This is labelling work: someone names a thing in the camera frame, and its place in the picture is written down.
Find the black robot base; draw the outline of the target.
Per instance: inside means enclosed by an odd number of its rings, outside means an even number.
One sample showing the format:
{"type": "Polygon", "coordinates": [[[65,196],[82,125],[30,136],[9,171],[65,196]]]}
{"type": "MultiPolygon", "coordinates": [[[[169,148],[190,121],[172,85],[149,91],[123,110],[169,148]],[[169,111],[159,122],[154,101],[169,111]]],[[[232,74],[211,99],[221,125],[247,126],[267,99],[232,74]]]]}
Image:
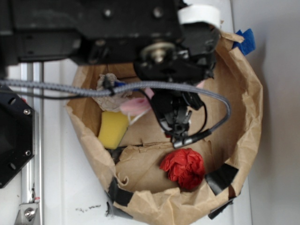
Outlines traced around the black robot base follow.
{"type": "Polygon", "coordinates": [[[31,107],[8,86],[0,86],[0,187],[4,188],[29,162],[32,147],[31,107]]]}

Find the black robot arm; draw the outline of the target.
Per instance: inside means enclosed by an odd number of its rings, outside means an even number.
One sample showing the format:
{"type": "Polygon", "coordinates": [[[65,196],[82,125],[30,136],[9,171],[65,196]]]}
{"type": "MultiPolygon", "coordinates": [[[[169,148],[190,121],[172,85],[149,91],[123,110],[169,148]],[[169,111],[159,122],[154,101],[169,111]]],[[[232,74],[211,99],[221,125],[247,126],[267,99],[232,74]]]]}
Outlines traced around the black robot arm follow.
{"type": "Polygon", "coordinates": [[[3,0],[0,3],[0,96],[9,86],[55,90],[71,98],[116,96],[151,88],[151,108],[174,146],[195,143],[221,126],[189,135],[191,107],[205,108],[196,85],[213,76],[220,11],[182,0],[3,0]],[[7,79],[19,63],[71,59],[78,65],[133,63],[139,83],[86,91],[7,79]]]}

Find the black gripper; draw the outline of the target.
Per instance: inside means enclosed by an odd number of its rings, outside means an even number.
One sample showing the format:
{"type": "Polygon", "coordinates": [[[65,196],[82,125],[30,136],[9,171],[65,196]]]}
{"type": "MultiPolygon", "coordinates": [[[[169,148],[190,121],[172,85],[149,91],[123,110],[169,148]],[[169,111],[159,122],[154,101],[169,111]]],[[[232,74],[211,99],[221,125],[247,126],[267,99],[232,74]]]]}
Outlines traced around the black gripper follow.
{"type": "MultiPolygon", "coordinates": [[[[204,22],[185,24],[185,37],[177,44],[155,43],[145,47],[134,62],[137,76],[143,81],[183,83],[197,86],[213,77],[215,49],[220,31],[204,22]]],[[[172,143],[195,143],[211,132],[200,130],[188,135],[189,120],[194,110],[206,108],[198,94],[152,88],[150,105],[165,135],[172,143]]]]}

